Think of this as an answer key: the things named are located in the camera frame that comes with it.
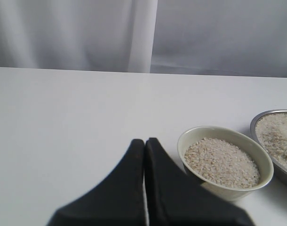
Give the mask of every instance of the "black rubber pad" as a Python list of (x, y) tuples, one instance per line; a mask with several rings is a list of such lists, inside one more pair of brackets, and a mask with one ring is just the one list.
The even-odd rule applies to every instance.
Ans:
[(99, 185), (58, 209), (48, 226), (144, 226), (144, 142), (133, 140)]
[(253, 226), (247, 213), (186, 176), (156, 138), (146, 143), (145, 188), (151, 226)]

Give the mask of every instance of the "table surface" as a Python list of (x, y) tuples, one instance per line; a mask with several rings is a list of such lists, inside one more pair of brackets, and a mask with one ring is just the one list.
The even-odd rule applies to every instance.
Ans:
[[(0, 226), (45, 225), (97, 185), (133, 138), (176, 144), (199, 125), (250, 135), (260, 112), (287, 109), (287, 79), (0, 68)], [(236, 202), (257, 226), (287, 226), (277, 179)]]

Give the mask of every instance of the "bowl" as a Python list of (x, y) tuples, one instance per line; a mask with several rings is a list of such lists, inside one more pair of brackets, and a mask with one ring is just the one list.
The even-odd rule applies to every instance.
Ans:
[[(217, 138), (225, 140), (251, 156), (258, 166), (260, 172), (260, 182), (251, 188), (231, 188), (216, 184), (196, 173), (185, 161), (184, 155), (188, 147), (203, 138)], [(266, 186), (273, 177), (273, 164), (267, 152), (253, 139), (236, 131), (216, 126), (201, 126), (185, 131), (178, 140), (177, 150), (183, 163), (185, 172), (200, 183), (202, 187), (211, 193), (227, 201), (236, 201)]]
[[(276, 114), (276, 113), (287, 113), (287, 109), (279, 109), (279, 110), (271, 110), (271, 111), (266, 111), (258, 114), (250, 124), (250, 132), (252, 135), (252, 139), (255, 140), (257, 143), (260, 145), (261, 142), (258, 140), (255, 128), (259, 120), (261, 120), (264, 116), (267, 116), (269, 114)], [(287, 185), (287, 169), (281, 165), (278, 161), (276, 161), (273, 157), (271, 157), (271, 160), (274, 165), (274, 175), (285, 185)]]

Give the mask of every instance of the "uncooked rice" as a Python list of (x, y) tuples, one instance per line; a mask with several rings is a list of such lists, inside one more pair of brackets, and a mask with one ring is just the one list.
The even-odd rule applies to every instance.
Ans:
[(224, 140), (204, 138), (185, 152), (185, 161), (202, 177), (226, 187), (250, 188), (260, 173), (251, 157)]
[(255, 132), (270, 156), (287, 169), (287, 113), (264, 116)]

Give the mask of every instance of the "metal bowl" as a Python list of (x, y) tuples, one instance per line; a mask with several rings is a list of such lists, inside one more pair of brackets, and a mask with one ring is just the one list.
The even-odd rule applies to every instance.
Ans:
[[(259, 143), (261, 146), (261, 142), (258, 140), (256, 132), (255, 132), (255, 128), (256, 125), (258, 123), (259, 120), (261, 120), (264, 116), (267, 116), (269, 114), (276, 114), (276, 113), (287, 113), (287, 109), (279, 109), (279, 110), (271, 110), (271, 111), (266, 111), (266, 112), (262, 112), (260, 114), (258, 114), (252, 121), (250, 124), (250, 132), (252, 135), (252, 139), (254, 141), (256, 141), (257, 143)], [(276, 177), (285, 185), (287, 185), (287, 169), (282, 166), (279, 162), (277, 162), (276, 159), (274, 159), (272, 156), (270, 156), (274, 165), (274, 174), (276, 175)]]

